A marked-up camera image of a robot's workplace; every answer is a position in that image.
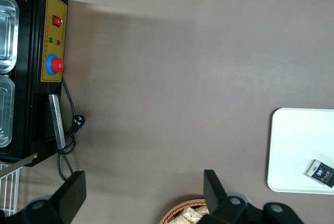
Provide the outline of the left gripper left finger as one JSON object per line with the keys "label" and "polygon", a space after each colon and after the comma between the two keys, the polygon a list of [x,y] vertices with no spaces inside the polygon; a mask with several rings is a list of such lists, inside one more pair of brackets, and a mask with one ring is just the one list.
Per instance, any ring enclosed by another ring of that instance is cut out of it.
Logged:
{"label": "left gripper left finger", "polygon": [[86,197],[86,174],[75,171],[51,196],[51,204],[62,223],[71,223]]}

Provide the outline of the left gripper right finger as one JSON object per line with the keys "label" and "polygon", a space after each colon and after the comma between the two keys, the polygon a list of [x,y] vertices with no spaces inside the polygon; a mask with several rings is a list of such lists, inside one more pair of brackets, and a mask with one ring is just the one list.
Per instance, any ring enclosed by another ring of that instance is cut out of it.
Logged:
{"label": "left gripper right finger", "polygon": [[204,170],[203,192],[210,215],[222,215],[228,196],[214,170]]}

